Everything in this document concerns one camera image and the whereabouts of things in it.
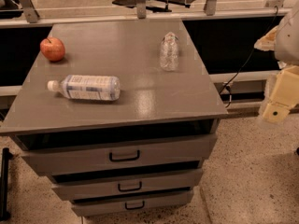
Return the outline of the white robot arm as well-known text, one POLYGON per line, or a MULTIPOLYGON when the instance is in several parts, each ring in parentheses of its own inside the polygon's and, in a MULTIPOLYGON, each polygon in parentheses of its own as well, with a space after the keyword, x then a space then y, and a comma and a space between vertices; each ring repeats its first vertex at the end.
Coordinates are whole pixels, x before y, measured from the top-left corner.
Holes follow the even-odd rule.
POLYGON ((280 21, 274 52, 286 66, 267 80, 260 115, 267 122, 280 123, 299 104, 299 3, 280 21))

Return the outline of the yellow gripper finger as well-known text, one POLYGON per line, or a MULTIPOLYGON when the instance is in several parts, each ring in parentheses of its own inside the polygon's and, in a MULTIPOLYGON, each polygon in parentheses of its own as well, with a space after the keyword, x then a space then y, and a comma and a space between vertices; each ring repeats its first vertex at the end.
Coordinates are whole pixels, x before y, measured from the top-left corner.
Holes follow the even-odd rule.
POLYGON ((283 121, 299 104, 299 67, 287 66, 270 86, 269 96, 263 105, 262 118, 270 123, 283 121))

